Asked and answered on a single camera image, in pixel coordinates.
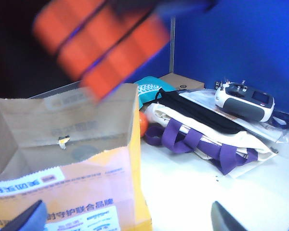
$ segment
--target dark background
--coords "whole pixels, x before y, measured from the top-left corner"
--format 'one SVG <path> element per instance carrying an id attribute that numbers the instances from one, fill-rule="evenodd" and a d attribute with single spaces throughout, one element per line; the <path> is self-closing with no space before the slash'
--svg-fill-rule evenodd
<path id="1" fill-rule="evenodd" d="M 0 97 L 27 98 L 71 83 L 31 35 L 48 0 L 0 0 Z"/>

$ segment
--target orange fruit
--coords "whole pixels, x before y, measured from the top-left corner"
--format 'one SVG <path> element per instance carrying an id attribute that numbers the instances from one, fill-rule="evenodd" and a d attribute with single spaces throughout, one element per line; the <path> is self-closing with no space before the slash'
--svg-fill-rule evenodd
<path id="1" fill-rule="evenodd" d="M 140 137 L 144 136 L 146 130 L 148 129 L 149 122 L 145 114 L 139 111 L 139 123 L 140 123 Z"/>

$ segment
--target small paper piece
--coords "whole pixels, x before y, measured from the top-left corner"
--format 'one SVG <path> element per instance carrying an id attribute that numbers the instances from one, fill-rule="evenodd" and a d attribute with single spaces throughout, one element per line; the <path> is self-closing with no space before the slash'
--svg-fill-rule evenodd
<path id="1" fill-rule="evenodd" d="M 70 139 L 69 136 L 59 137 L 58 144 L 60 145 L 60 148 L 65 149 L 66 143 L 69 142 Z"/>

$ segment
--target teal bag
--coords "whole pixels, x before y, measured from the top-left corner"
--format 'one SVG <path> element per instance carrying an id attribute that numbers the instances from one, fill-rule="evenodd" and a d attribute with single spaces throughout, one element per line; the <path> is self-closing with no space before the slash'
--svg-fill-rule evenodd
<path id="1" fill-rule="evenodd" d="M 164 91 L 175 90 L 172 85 L 153 76 L 144 77 L 135 83 L 138 85 L 139 109 L 142 108 L 144 103 L 154 100 L 159 89 L 163 88 Z"/>

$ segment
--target screen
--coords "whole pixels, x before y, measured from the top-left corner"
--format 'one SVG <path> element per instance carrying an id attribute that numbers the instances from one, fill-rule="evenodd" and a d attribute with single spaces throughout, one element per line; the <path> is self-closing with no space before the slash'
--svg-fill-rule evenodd
<path id="1" fill-rule="evenodd" d="M 269 103 L 269 96 L 258 91 L 253 93 L 252 98 L 265 104 Z"/>

